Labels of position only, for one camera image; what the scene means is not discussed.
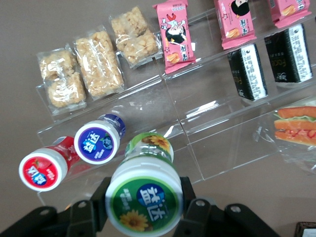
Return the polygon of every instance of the white bottle cap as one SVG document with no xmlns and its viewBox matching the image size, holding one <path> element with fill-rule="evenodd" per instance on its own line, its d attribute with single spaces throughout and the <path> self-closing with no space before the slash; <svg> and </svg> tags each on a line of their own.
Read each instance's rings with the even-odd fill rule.
<svg viewBox="0 0 316 237">
<path fill-rule="evenodd" d="M 158 237 L 171 231 L 183 213 L 181 181 L 173 167 L 153 157 L 123 163 L 105 194 L 111 223 L 131 237 Z"/>
<path fill-rule="evenodd" d="M 23 183 L 39 192 L 56 188 L 67 174 L 65 158 L 49 148 L 38 149 L 24 157 L 19 165 Z"/>
<path fill-rule="evenodd" d="M 80 158 L 90 164 L 109 162 L 117 153 L 120 137 L 113 125 L 95 120 L 81 127 L 75 135 L 74 146 Z"/>
</svg>

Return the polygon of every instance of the red label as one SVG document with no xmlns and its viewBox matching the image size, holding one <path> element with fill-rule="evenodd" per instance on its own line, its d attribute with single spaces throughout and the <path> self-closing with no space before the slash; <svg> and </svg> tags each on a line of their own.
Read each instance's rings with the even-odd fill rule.
<svg viewBox="0 0 316 237">
<path fill-rule="evenodd" d="M 56 166 L 43 157 L 33 157 L 25 162 L 23 175 L 27 182 L 37 188 L 49 188 L 56 183 Z"/>
<path fill-rule="evenodd" d="M 64 159 L 67 162 L 68 170 L 74 163 L 80 160 L 80 157 L 75 151 L 73 137 L 65 137 L 62 141 L 60 141 L 55 146 L 50 146 L 47 148 L 57 151 L 59 154 L 61 154 L 64 157 Z"/>
</svg>

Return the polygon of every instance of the snack package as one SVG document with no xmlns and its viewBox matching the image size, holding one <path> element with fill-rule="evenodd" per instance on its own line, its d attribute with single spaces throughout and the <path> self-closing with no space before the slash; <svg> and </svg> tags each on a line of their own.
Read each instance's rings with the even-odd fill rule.
<svg viewBox="0 0 316 237">
<path fill-rule="evenodd" d="M 153 6 L 160 24 L 166 74 L 196 60 L 191 46 L 187 6 L 187 0 L 168 0 Z"/>
<path fill-rule="evenodd" d="M 93 99 L 123 91 L 117 55 L 104 27 L 74 42 L 84 84 Z"/>
<path fill-rule="evenodd" d="M 110 22 L 117 38 L 117 48 L 130 68 L 150 62 L 153 57 L 161 57 L 159 38 L 151 31 L 139 7 L 118 17 L 110 17 Z"/>
<path fill-rule="evenodd" d="M 282 28 L 311 14 L 308 11 L 310 0 L 268 0 L 272 20 Z"/>
<path fill-rule="evenodd" d="M 265 38 L 276 82 L 303 82 L 313 77 L 302 24 Z"/>
<path fill-rule="evenodd" d="M 228 54 L 238 95 L 258 100 L 268 95 L 257 46 L 250 44 Z"/>
<path fill-rule="evenodd" d="M 248 0 L 214 0 L 224 49 L 256 39 Z"/>
<path fill-rule="evenodd" d="M 76 57 L 69 45 L 37 54 L 53 115 L 84 108 L 85 91 Z"/>
<path fill-rule="evenodd" d="M 273 112 L 275 143 L 285 162 L 316 174 L 316 97 Z"/>
</svg>

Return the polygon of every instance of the lettuce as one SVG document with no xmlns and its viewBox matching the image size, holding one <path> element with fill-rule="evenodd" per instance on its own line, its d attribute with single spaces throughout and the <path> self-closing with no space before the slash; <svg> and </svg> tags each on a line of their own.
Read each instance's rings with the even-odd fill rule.
<svg viewBox="0 0 316 237">
<path fill-rule="evenodd" d="M 287 120 L 287 121 L 300 119 L 300 120 L 306 120 L 306 121 L 309 121 L 309 122 L 316 122 L 316 118 L 309 117 L 309 116 L 306 116 L 306 115 L 305 116 L 300 116 L 300 117 L 291 117 L 291 118 L 281 118 L 280 115 L 278 115 L 278 114 L 275 114 L 275 116 L 277 116 L 281 120 Z"/>
</svg>

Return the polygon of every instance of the pink snack package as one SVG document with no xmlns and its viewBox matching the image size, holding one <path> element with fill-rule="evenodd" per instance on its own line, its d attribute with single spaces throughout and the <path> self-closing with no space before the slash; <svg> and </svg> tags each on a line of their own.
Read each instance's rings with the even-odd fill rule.
<svg viewBox="0 0 316 237">
<path fill-rule="evenodd" d="M 256 39 L 248 0 L 214 0 L 224 49 Z"/>
<path fill-rule="evenodd" d="M 187 6 L 188 0 L 168 0 L 153 6 L 160 24 L 166 74 L 196 60 L 191 47 Z"/>
<path fill-rule="evenodd" d="M 268 0 L 272 20 L 276 27 L 283 28 L 311 14 L 310 0 Z"/>
</svg>

